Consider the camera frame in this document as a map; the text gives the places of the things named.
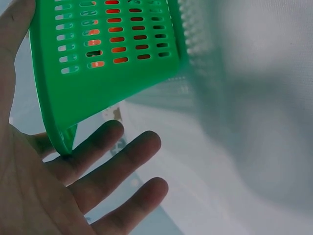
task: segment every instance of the finger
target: finger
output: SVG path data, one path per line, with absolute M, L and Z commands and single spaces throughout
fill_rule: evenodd
M 160 147 L 159 136 L 154 132 L 146 132 L 107 163 L 69 186 L 81 212 L 86 214 L 97 206 L 130 174 L 155 155 Z
M 46 163 L 46 166 L 58 180 L 69 185 L 109 151 L 123 133 L 124 127 L 120 122 L 108 121 L 79 145 L 71 155 L 60 156 Z
M 35 12 L 35 0 L 13 0 L 0 16 L 0 48 L 13 58 L 27 33 Z
M 41 159 L 49 156 L 55 152 L 55 149 L 47 135 L 47 133 L 41 133 L 37 135 L 25 135 L 30 145 L 37 151 Z
M 163 179 L 152 179 L 121 207 L 105 215 L 91 227 L 98 235 L 129 234 L 161 203 L 167 192 L 168 185 Z

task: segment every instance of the green plastic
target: green plastic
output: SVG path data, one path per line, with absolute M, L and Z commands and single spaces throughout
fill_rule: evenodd
M 37 94 L 60 154 L 72 152 L 79 122 L 179 70 L 167 0 L 36 3 L 30 40 Z

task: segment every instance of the plastic basket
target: plastic basket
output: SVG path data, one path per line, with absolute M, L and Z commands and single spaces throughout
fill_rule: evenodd
M 37 0 L 30 29 L 46 131 L 70 154 L 77 124 L 175 76 L 167 0 Z

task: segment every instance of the white surface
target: white surface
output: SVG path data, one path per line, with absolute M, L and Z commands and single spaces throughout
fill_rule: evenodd
M 210 208 L 194 234 L 312 234 L 313 1 L 180 3 L 191 69 L 126 105 L 130 135 L 163 139 L 162 165 L 139 175 L 171 167 L 197 198 L 166 206 L 177 224 Z

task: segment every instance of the hand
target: hand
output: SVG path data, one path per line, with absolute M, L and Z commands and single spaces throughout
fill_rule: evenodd
M 125 204 L 91 225 L 84 214 L 157 153 L 161 145 L 157 134 L 142 134 L 79 179 L 121 138 L 119 122 L 107 122 L 72 155 L 48 163 L 42 159 L 53 147 L 46 134 L 28 136 L 8 123 L 15 87 L 14 60 L 34 9 L 35 0 L 15 0 L 0 17 L 0 234 L 128 234 L 160 204 L 168 191 L 164 180 L 150 180 Z

